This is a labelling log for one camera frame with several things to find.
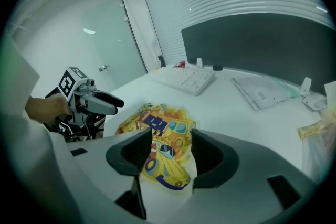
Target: white table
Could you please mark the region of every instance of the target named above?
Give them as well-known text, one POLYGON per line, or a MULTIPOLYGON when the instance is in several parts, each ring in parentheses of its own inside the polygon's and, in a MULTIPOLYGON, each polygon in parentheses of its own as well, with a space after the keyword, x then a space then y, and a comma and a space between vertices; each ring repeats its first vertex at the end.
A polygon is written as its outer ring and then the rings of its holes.
POLYGON ((125 102, 117 115, 107 116, 104 137, 114 135, 117 127, 144 103, 184 107, 198 121, 198 128, 266 146, 302 170, 302 142, 297 128, 320 119, 298 99, 254 111, 232 84, 231 78, 256 74, 225 69, 199 96, 193 96, 154 82, 146 74, 111 94, 125 102))

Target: glass door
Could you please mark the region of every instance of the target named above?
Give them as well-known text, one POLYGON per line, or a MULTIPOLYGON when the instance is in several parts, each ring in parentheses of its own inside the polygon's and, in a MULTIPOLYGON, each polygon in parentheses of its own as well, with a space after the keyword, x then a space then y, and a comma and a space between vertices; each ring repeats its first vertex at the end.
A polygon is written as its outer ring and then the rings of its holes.
POLYGON ((136 43, 148 72, 162 64, 162 52, 146 0, 123 0, 136 43))
POLYGON ((111 91, 146 74, 120 0, 97 0, 82 13, 83 29, 102 59, 97 67, 111 91))

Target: dark gray panel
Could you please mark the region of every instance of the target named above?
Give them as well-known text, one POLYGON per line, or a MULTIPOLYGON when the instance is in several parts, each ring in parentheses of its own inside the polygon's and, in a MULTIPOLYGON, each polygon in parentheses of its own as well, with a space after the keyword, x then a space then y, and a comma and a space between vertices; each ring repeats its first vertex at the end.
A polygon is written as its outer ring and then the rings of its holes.
POLYGON ((165 224, 252 224, 264 221, 283 224, 316 189, 308 177, 267 147, 225 134, 203 130, 199 132, 202 137, 211 138, 216 147, 224 144, 232 148, 239 156, 239 167, 228 181, 216 188, 195 188, 193 196, 165 224), (283 209, 267 180, 278 175, 283 176, 301 197, 287 210, 283 209))
POLYGON ((336 32, 308 19, 282 14, 242 14, 182 30, 189 63, 259 72, 325 94, 336 80, 336 32))

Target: white keyboard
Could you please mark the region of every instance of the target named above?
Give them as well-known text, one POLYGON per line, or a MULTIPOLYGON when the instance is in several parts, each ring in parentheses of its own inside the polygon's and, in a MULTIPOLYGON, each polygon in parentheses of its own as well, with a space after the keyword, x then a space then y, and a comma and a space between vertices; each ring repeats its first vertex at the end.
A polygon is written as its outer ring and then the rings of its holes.
POLYGON ((151 73, 151 79, 171 88, 199 95, 214 77, 209 68, 171 68, 162 67, 151 73))

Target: door handle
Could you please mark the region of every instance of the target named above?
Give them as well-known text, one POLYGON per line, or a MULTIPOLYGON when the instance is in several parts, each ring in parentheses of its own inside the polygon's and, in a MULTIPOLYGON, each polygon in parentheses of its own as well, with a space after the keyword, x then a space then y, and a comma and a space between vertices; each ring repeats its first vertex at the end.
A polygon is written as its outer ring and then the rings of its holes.
POLYGON ((107 69, 108 67, 109 66, 104 65, 104 66, 100 67, 98 70, 99 70, 99 72, 101 72, 101 71, 104 71, 105 69, 107 69))

